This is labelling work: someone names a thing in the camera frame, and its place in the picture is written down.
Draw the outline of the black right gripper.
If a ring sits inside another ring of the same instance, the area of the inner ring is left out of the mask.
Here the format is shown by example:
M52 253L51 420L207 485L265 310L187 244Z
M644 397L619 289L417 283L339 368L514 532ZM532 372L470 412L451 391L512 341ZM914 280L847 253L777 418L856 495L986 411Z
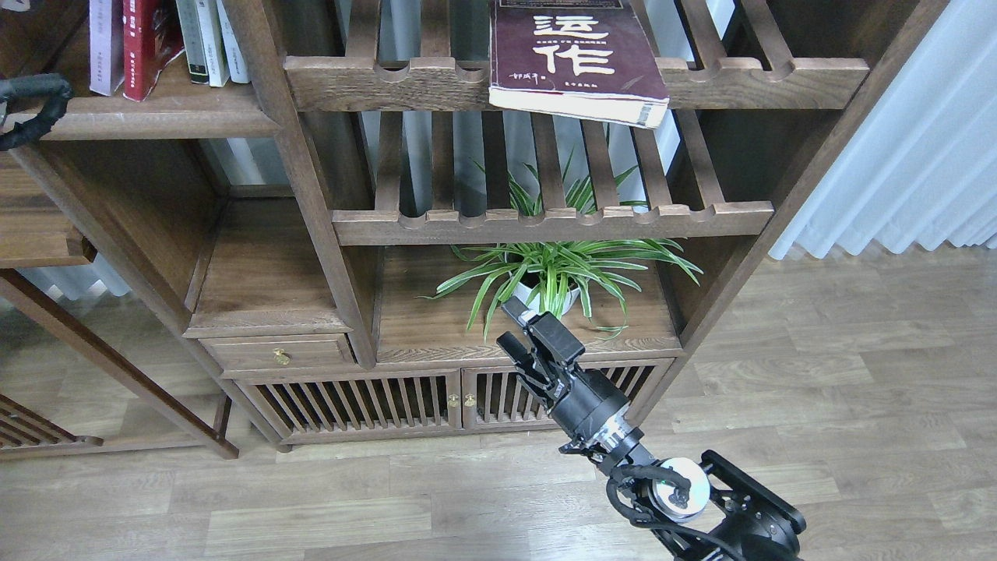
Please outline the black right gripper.
M564 451L612 451L632 427L625 419L626 395L599 369L583 369L577 358L585 347L551 313L539 315L518 298L502 303L503 312L527 335L526 349L513 333L496 344L519 370L520 383L549 418L571 436Z

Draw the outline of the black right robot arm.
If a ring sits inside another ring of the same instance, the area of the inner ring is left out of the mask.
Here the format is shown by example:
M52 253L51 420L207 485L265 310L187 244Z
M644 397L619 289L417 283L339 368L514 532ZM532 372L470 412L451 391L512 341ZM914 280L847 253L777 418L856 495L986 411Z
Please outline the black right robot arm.
M569 436L563 454L580 454L608 477L605 492L631 525L651 531L677 560L797 560L804 516L715 451L700 461L656 458L625 418L626 395L578 358L583 344L551 313L517 298L506 315L530 341L499 339L520 382Z

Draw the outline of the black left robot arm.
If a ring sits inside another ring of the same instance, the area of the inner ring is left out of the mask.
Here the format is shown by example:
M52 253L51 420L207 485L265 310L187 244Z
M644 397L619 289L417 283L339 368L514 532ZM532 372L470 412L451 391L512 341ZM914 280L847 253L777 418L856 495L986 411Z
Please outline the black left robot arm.
M75 1L3 1L1 150L37 141L74 96L52 65L85 17Z

